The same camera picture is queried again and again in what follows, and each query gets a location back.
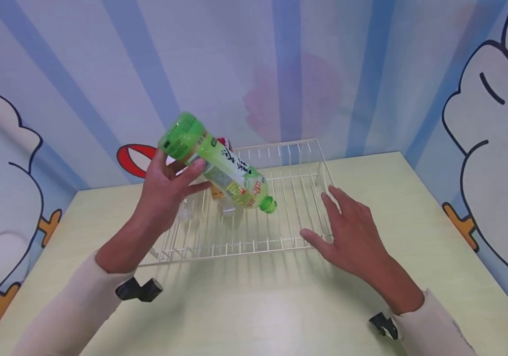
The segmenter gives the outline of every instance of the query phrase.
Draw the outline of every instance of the bottle label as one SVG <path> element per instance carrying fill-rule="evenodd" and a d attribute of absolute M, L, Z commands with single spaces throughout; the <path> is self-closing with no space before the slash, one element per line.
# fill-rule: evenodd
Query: bottle label
<path fill-rule="evenodd" d="M 205 178 L 222 190 L 237 206 L 258 206 L 267 195 L 268 185 L 264 177 L 210 134 L 189 158 L 188 163 L 191 164 L 198 157 L 206 161 L 203 170 Z"/>

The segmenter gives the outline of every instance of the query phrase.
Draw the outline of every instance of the dish rack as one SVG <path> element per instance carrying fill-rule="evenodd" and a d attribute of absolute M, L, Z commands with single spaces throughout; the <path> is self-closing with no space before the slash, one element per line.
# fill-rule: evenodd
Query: dish rack
<path fill-rule="evenodd" d="M 266 177 L 277 210 L 266 214 L 259 209 L 236 208 L 232 216 L 223 216 L 210 190 L 191 195 L 187 204 L 191 204 L 192 218 L 177 219 L 140 266 L 309 248 L 299 235 L 302 228 L 333 240 L 320 194 L 334 183 L 317 139 L 243 147 L 234 152 Z"/>

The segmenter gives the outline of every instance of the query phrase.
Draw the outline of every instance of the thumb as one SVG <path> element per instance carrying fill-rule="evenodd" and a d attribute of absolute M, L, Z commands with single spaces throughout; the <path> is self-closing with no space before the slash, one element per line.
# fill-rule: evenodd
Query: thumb
<path fill-rule="evenodd" d="M 321 236 L 317 235 L 317 233 L 311 231 L 310 229 L 303 228 L 300 230 L 299 234 L 306 240 L 311 246 L 315 248 L 324 256 L 326 260 L 332 257 L 333 252 L 335 251 L 335 247 L 332 244 L 327 243 Z"/>
<path fill-rule="evenodd" d="M 205 161 L 202 158 L 198 158 L 191 165 L 184 170 L 173 182 L 177 190 L 183 190 L 193 183 L 205 169 Z"/>

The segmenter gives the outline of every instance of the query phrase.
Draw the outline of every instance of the green bottle cap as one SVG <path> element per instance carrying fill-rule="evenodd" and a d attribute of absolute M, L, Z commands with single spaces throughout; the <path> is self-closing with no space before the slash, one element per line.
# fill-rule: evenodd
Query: green bottle cap
<path fill-rule="evenodd" d="M 174 124 L 158 142 L 158 148 L 172 158 L 180 161 L 189 155 L 201 139 L 205 127 L 196 117 L 182 112 Z"/>
<path fill-rule="evenodd" d="M 274 198 L 272 196 L 265 196 L 264 199 L 262 199 L 262 203 L 260 204 L 260 210 L 264 211 L 267 214 L 271 214 L 274 211 L 276 211 L 276 208 L 278 207 L 278 203 L 274 201 Z"/>

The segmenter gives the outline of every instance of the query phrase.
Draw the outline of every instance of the wrist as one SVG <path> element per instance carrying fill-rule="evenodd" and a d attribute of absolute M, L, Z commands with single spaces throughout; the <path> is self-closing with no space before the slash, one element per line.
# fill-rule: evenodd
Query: wrist
<path fill-rule="evenodd" d="M 422 307 L 424 294 L 406 270 L 392 257 L 382 261 L 374 276 L 365 280 L 396 315 Z"/>
<path fill-rule="evenodd" d="M 128 273 L 137 268 L 160 233 L 146 220 L 131 217 L 96 253 L 96 263 L 107 273 Z"/>

